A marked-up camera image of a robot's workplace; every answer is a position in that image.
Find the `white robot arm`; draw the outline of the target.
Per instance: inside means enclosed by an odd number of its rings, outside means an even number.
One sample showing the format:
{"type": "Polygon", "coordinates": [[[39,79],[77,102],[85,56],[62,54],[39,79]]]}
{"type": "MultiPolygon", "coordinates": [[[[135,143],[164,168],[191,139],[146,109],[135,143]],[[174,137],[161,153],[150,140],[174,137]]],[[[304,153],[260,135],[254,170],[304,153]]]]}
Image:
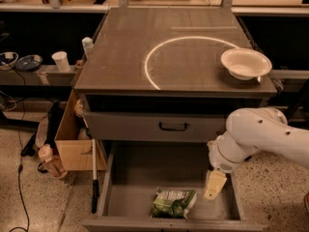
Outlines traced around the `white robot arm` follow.
{"type": "Polygon", "coordinates": [[[288,125],[276,108],[241,108],[226,119],[226,130],[208,142],[209,162],[204,197],[214,200],[245,159],[261,150],[309,167],[309,130],[288,125]]]}

